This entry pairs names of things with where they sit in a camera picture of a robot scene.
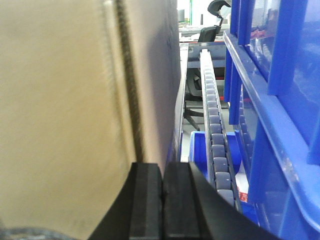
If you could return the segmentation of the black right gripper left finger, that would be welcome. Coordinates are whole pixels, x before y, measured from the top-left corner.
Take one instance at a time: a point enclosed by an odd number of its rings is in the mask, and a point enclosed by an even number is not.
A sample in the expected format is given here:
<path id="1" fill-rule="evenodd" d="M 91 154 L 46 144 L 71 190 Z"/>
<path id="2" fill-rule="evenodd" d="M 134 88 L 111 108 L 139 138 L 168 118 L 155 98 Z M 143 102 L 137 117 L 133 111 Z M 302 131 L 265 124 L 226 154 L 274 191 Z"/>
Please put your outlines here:
<path id="1" fill-rule="evenodd" d="M 133 163 L 112 206 L 90 240 L 160 240 L 162 179 L 155 163 Z"/>

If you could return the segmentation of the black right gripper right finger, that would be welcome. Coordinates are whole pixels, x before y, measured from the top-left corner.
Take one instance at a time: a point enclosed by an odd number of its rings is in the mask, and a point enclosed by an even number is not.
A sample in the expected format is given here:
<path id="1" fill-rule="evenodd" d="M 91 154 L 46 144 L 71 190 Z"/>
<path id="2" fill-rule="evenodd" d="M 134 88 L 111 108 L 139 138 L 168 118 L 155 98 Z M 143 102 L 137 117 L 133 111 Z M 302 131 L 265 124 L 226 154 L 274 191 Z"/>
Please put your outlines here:
<path id="1" fill-rule="evenodd" d="M 276 239 L 227 203 L 192 162 L 167 165 L 163 196 L 166 240 Z"/>

